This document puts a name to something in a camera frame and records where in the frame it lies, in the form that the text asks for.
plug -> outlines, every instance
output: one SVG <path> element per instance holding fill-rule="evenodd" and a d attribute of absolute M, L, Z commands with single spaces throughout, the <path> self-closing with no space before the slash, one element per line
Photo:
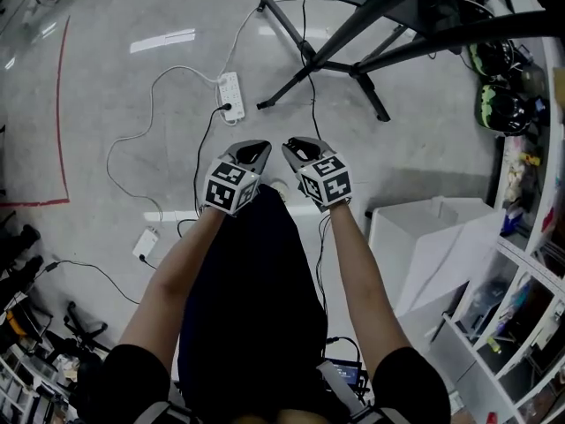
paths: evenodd
<path fill-rule="evenodd" d="M 51 262 L 50 265 L 45 268 L 45 271 L 50 272 L 51 270 L 55 270 L 57 265 L 59 265 L 59 262 Z"/>

person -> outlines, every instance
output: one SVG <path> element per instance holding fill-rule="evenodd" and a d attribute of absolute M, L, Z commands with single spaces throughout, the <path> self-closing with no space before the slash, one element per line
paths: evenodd
<path fill-rule="evenodd" d="M 302 146 L 295 151 L 314 152 L 313 161 L 325 155 L 315 146 Z M 242 155 L 222 159 L 228 157 L 254 175 L 262 172 L 245 165 Z M 319 170 L 344 167 L 337 158 Z M 212 176 L 239 174 L 238 168 L 222 172 L 217 164 L 222 162 L 213 164 Z M 305 165 L 291 166 L 297 172 Z M 92 394 L 92 421 L 172 420 L 158 405 L 167 404 L 178 340 L 186 415 L 205 423 L 349 422 L 347 408 L 324 387 L 317 370 L 328 321 L 281 196 L 259 185 L 251 202 L 235 217 L 227 216 L 230 212 L 219 204 L 230 197 L 219 199 L 209 173 L 205 199 L 210 207 L 158 266 L 105 360 Z M 348 201 L 339 199 L 328 208 L 349 315 L 373 385 L 373 409 L 381 412 L 383 423 L 449 423 L 445 386 L 411 348 L 395 318 Z"/>

white cable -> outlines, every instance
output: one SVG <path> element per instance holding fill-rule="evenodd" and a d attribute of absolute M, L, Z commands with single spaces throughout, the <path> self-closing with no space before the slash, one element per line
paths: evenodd
<path fill-rule="evenodd" d="M 474 2 L 474 1 L 472 1 L 472 0 L 460 0 L 460 1 L 462 1 L 462 2 L 467 2 L 467 3 L 470 3 L 470 4 L 475 4 L 475 5 L 477 5 L 479 8 L 482 8 L 483 10 L 485 10 L 485 11 L 488 12 L 491 16 L 494 17 L 493 12 L 490 11 L 490 10 L 489 10 L 488 8 L 486 8 L 485 6 L 483 6 L 482 4 L 478 4 L 477 2 Z"/>
<path fill-rule="evenodd" d="M 150 116 L 149 116 L 149 125 L 147 126 L 147 129 L 144 130 L 143 132 L 137 133 L 137 134 L 135 134 L 135 135 L 131 135 L 131 136 L 128 136 L 128 137 L 120 137 L 120 138 L 115 139 L 114 142 L 112 143 L 112 145 L 109 147 L 108 155 L 106 156 L 106 173 L 108 174 L 108 177 L 112 180 L 112 182 L 113 182 L 114 184 L 116 184 L 116 185 L 120 188 L 120 190 L 122 190 L 122 192 L 124 192 L 125 194 L 131 196 L 132 198 L 141 198 L 141 199 L 143 199 L 143 200 L 151 201 L 151 202 L 155 205 L 155 207 L 157 208 L 157 210 L 159 211 L 159 221 L 162 221 L 162 209 L 161 209 L 161 206 L 159 205 L 159 203 L 158 203 L 156 200 L 154 200 L 153 198 L 151 198 L 151 197 L 149 197 L 149 196 L 147 196 L 147 195 L 144 195 L 144 194 L 135 194 L 135 193 L 128 192 L 122 185 L 120 185 L 120 184 L 112 177 L 112 175 L 111 175 L 110 172 L 109 172 L 109 158 L 110 158 L 110 156 L 111 156 L 111 154 L 112 154 L 112 151 L 114 150 L 114 146 L 115 146 L 117 143 L 120 143 L 120 142 L 122 142 L 122 141 L 135 140 L 136 138 L 141 138 L 141 137 L 143 137 L 144 135 L 146 135 L 146 134 L 151 130 L 151 127 L 153 127 L 153 119 L 154 119 L 153 90 L 154 90 L 155 84 L 159 81 L 159 79 L 160 79 L 163 75 L 165 75 L 167 72 L 172 71 L 172 70 L 174 70 L 174 69 L 186 69 L 186 70 L 188 70 L 188 71 L 194 72 L 196 75 L 198 75 L 198 76 L 201 77 L 203 80 L 205 80 L 205 81 L 207 81 L 207 82 L 209 82 L 209 83 L 213 83 L 213 84 L 216 84 L 216 83 L 217 83 L 217 80 L 209 79 L 209 78 L 208 78 L 206 75 L 204 75 L 202 72 L 199 72 L 199 71 L 197 71 L 196 69 L 193 69 L 193 68 L 188 67 L 188 66 L 182 66 L 182 65 L 172 66 L 172 67 L 170 67 L 169 69 L 166 69 L 165 71 L 161 72 L 161 73 L 157 76 L 157 78 L 153 81 L 153 84 L 151 85 L 151 89 L 149 90 L 149 95 L 150 95 L 150 97 L 151 97 L 151 101 L 150 101 L 150 102 L 151 102 L 151 107 L 150 107 L 150 111 L 149 111 L 149 115 L 150 115 Z"/>
<path fill-rule="evenodd" d="M 303 0 L 275 0 L 276 3 L 280 3 L 280 2 L 302 2 Z M 317 1 L 321 1 L 321 2 L 336 2 L 337 0 L 317 0 Z M 233 55 L 234 50 L 236 49 L 236 44 L 237 44 L 237 39 L 239 38 L 239 34 L 241 33 L 241 30 L 243 30 L 245 24 L 247 23 L 247 20 L 249 20 L 249 18 L 252 16 L 252 14 L 254 12 L 257 11 L 257 8 L 253 8 L 251 11 L 249 11 L 249 14 L 247 14 L 247 16 L 245 17 L 244 21 L 242 22 L 242 24 L 239 26 L 239 28 L 236 31 L 236 37 L 233 40 L 233 43 L 231 44 L 231 49 L 230 52 L 228 53 L 228 57 L 226 58 L 226 62 L 223 65 L 222 70 L 220 71 L 220 73 L 218 74 L 218 84 L 216 85 L 216 90 L 215 90 L 215 105 L 216 108 L 220 106 L 220 101 L 218 99 L 218 95 L 220 93 L 220 78 L 222 76 L 222 74 L 224 72 L 226 72 L 226 69 L 228 69 L 228 64 L 230 63 L 231 60 L 231 56 Z M 223 115 L 223 113 L 220 113 L 220 116 L 222 117 L 222 121 L 224 124 L 229 125 L 229 126 L 234 126 L 237 124 L 237 121 L 234 121 L 233 123 L 228 122 L 225 118 L 225 116 Z"/>
<path fill-rule="evenodd" d="M 297 2 L 297 1 L 302 1 L 302 0 L 275 0 L 277 3 L 280 2 Z M 336 0 L 318 0 L 318 1 L 323 1 L 323 2 L 335 2 Z M 210 79 L 209 77 L 207 77 L 206 75 L 204 75 L 202 72 L 197 71 L 194 68 L 191 68 L 190 66 L 182 66 L 182 65 L 177 65 L 177 66 L 172 66 L 169 69 L 166 69 L 165 71 L 161 72 L 157 78 L 153 81 L 153 84 L 151 85 L 151 89 L 150 89 L 150 96 L 151 96 L 151 106 L 150 106 L 150 111 L 149 111 L 149 125 L 147 126 L 147 129 L 144 130 L 143 132 L 137 133 L 136 135 L 131 135 L 128 137 L 120 137 L 114 140 L 114 142 L 112 143 L 112 145 L 109 147 L 109 151 L 108 151 L 108 155 L 106 156 L 106 174 L 108 174 L 108 177 L 111 179 L 111 181 L 116 184 L 116 186 L 125 194 L 127 194 L 128 196 L 131 196 L 132 198 L 141 198 L 143 200 L 148 200 L 151 201 L 155 207 L 157 208 L 157 210 L 159 211 L 159 221 L 162 221 L 162 208 L 159 205 L 159 203 L 154 200 L 153 198 L 144 195 L 144 194 L 134 194 L 131 192 L 128 192 L 122 185 L 120 185 L 110 174 L 109 172 L 109 158 L 112 154 L 112 151 L 114 150 L 114 146 L 117 143 L 120 143 L 122 141 L 128 141 L 128 140 L 135 140 L 137 138 L 141 138 L 144 135 L 147 135 L 147 133 L 151 130 L 151 127 L 153 127 L 153 119 L 154 119 L 154 99 L 153 99 L 153 89 L 154 86 L 156 85 L 156 83 L 159 81 L 159 79 L 165 75 L 167 72 L 172 71 L 174 69 L 186 69 L 187 71 L 190 72 L 194 72 L 196 75 L 198 75 L 201 79 L 205 80 L 208 83 L 211 83 L 213 85 L 215 85 L 215 102 L 216 102 L 216 108 L 220 107 L 220 102 L 218 100 L 218 93 L 220 92 L 220 87 L 219 87 L 219 83 L 220 83 L 220 78 L 222 76 L 222 74 L 225 72 L 225 70 L 228 68 L 228 64 L 230 62 L 231 56 L 233 55 L 234 50 L 236 49 L 236 44 L 237 44 L 237 40 L 239 39 L 239 35 L 241 34 L 241 31 L 243 30 L 245 24 L 247 23 L 247 20 L 249 20 L 249 18 L 252 16 L 252 14 L 254 12 L 257 11 L 257 7 L 253 8 L 251 11 L 249 11 L 249 14 L 247 14 L 247 16 L 245 17 L 243 23 L 241 24 L 241 26 L 239 26 L 239 29 L 236 31 L 236 36 L 233 40 L 233 43 L 231 44 L 231 48 L 230 48 L 230 52 L 228 53 L 228 57 L 226 58 L 226 62 L 223 65 L 222 70 L 220 71 L 220 73 L 218 74 L 218 77 L 216 79 Z M 226 121 L 225 117 L 223 116 L 223 114 L 220 112 L 223 122 L 226 125 L 229 126 L 233 126 L 236 125 L 237 122 L 233 122 L 230 123 L 228 121 Z"/>

black sleeve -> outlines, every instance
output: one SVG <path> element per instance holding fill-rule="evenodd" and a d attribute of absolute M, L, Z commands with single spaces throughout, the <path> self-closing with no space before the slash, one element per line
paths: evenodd
<path fill-rule="evenodd" d="M 167 400 L 170 377 L 151 352 L 118 345 L 104 361 L 91 392 L 94 423 L 133 423 L 155 402 Z"/>
<path fill-rule="evenodd" d="M 375 407 L 397 410 L 410 424 L 449 424 L 448 392 L 435 369 L 413 348 L 390 353 L 373 378 Z"/>

strap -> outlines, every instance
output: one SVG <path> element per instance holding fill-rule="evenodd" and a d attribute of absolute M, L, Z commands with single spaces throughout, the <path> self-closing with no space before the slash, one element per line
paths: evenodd
<path fill-rule="evenodd" d="M 155 402 L 135 420 L 134 424 L 151 424 L 170 407 L 169 402 Z"/>
<path fill-rule="evenodd" d="M 347 406 L 351 416 L 355 416 L 363 412 L 365 409 L 363 404 L 359 402 L 359 399 L 357 399 L 350 386 L 339 375 L 334 363 L 331 361 L 324 361 L 318 366 L 318 370 L 324 376 L 324 379 L 328 382 L 329 387 L 335 393 L 337 398 L 342 401 L 345 406 Z"/>

